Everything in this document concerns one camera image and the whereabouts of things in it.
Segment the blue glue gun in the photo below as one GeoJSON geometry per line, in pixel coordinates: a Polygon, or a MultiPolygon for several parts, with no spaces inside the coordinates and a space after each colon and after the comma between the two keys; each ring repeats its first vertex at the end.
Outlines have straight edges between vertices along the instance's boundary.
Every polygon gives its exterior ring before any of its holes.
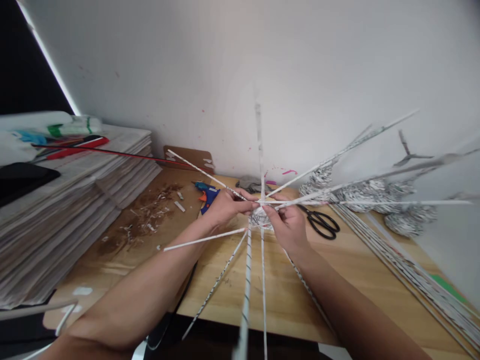
{"type": "Polygon", "coordinates": [[[209,209],[210,205],[214,202],[215,198],[219,194],[219,190],[215,188],[215,186],[207,185],[206,183],[200,181],[192,181],[191,183],[195,184],[195,187],[201,192],[203,192],[203,195],[198,198],[198,200],[205,202],[205,205],[200,209],[200,212],[203,215],[209,209]]]}

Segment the finger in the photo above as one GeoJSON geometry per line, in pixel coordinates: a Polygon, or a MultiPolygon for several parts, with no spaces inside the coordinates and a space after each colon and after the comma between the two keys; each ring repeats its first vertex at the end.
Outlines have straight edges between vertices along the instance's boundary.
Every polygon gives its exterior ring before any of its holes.
{"type": "Polygon", "coordinates": [[[281,195],[279,193],[274,193],[272,196],[270,196],[272,199],[278,200],[278,201],[290,201],[289,197],[286,197],[285,195],[281,195]]]}
{"type": "Polygon", "coordinates": [[[247,200],[250,200],[250,201],[257,201],[258,198],[255,196],[255,195],[252,195],[251,193],[249,193],[247,190],[245,189],[242,189],[242,188],[239,188],[239,187],[236,187],[234,189],[237,193],[239,193],[240,195],[242,195],[245,199],[247,200]]]}
{"type": "Polygon", "coordinates": [[[296,217],[303,217],[302,211],[300,211],[300,208],[296,205],[291,205],[284,207],[282,209],[285,209],[285,212],[283,213],[285,215],[285,218],[296,218],[296,217]]]}
{"type": "Polygon", "coordinates": [[[245,213],[247,211],[253,211],[260,206],[258,202],[253,201],[237,201],[234,203],[236,211],[239,213],[245,213]]]}
{"type": "Polygon", "coordinates": [[[230,190],[228,190],[227,188],[223,188],[222,190],[220,190],[220,193],[224,193],[225,195],[229,196],[230,198],[232,199],[235,199],[235,195],[233,192],[231,192],[230,190]]]}
{"type": "Polygon", "coordinates": [[[277,210],[268,205],[262,206],[262,208],[270,219],[270,222],[273,225],[274,229],[280,229],[281,227],[285,226],[277,210]]]}

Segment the scissors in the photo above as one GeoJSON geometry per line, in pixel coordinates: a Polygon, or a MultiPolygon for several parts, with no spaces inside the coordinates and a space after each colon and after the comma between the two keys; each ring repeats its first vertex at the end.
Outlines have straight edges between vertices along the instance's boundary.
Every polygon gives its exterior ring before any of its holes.
{"type": "Polygon", "coordinates": [[[332,219],[331,216],[327,215],[326,213],[323,212],[318,212],[318,211],[310,211],[308,210],[305,206],[303,205],[297,205],[300,209],[302,209],[304,212],[306,212],[306,218],[308,222],[310,223],[311,227],[322,237],[328,240],[335,240],[337,238],[337,233],[340,231],[340,226],[337,224],[335,220],[332,219]],[[330,220],[332,225],[330,225],[328,222],[326,222],[322,217],[327,218],[330,220]],[[325,234],[319,230],[319,228],[315,225],[318,224],[322,228],[325,228],[331,235],[325,234]]]}

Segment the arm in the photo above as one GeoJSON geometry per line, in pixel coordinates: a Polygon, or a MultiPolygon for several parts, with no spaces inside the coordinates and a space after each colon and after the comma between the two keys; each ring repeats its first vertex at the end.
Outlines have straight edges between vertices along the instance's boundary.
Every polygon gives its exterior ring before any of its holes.
{"type": "MultiPolygon", "coordinates": [[[[273,196],[288,200],[284,196],[273,196]]],[[[353,359],[430,359],[377,306],[339,275],[310,247],[305,218],[296,206],[277,213],[264,206],[280,245],[286,250],[323,307],[353,359]]]]}
{"type": "MultiPolygon", "coordinates": [[[[236,189],[256,201],[245,190],[236,189]]],[[[221,190],[204,216],[190,224],[170,245],[201,239],[238,213],[259,206],[234,201],[221,190]]],[[[131,359],[135,348],[162,319],[206,242],[159,252],[110,289],[43,354],[42,359],[131,359]]]]}

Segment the newspaper stack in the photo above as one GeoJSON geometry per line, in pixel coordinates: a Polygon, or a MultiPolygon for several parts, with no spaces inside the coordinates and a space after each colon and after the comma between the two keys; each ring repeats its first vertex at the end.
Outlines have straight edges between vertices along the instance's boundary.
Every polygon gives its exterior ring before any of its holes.
{"type": "MultiPolygon", "coordinates": [[[[150,131],[104,125],[101,149],[151,156],[150,131]]],[[[162,170],[83,151],[38,165],[61,176],[0,208],[0,308],[44,302],[80,256],[162,170]]]]}

